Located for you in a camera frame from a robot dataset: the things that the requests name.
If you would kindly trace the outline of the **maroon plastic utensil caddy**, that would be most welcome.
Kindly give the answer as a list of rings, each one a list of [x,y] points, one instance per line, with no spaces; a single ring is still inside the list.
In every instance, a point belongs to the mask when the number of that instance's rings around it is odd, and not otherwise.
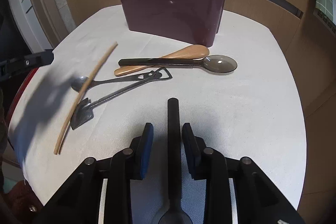
[[[131,31],[211,47],[225,0],[120,0]]]

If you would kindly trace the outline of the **dark metal shovel spoon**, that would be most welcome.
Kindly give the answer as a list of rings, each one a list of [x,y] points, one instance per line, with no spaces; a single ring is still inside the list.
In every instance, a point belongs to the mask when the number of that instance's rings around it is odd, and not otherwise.
[[[73,130],[77,129],[78,127],[82,126],[84,123],[88,122],[94,117],[93,109],[111,101],[112,99],[129,92],[135,88],[138,88],[144,84],[154,82],[154,81],[165,81],[171,80],[173,76],[171,73],[165,68],[161,67],[154,71],[154,75],[140,81],[134,81],[134,84],[130,84],[124,88],[121,88],[115,92],[112,92],[106,96],[101,97],[96,101],[91,101],[89,98],[85,98],[81,100],[74,110],[70,120],[70,126]]]

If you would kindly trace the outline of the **smoky translucent plastic spoon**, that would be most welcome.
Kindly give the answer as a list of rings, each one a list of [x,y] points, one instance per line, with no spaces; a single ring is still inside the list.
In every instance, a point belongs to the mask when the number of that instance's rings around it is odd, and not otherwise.
[[[238,67],[237,62],[228,56],[210,55],[202,59],[121,59],[120,66],[131,65],[171,65],[183,67],[201,67],[212,73],[231,73]]]

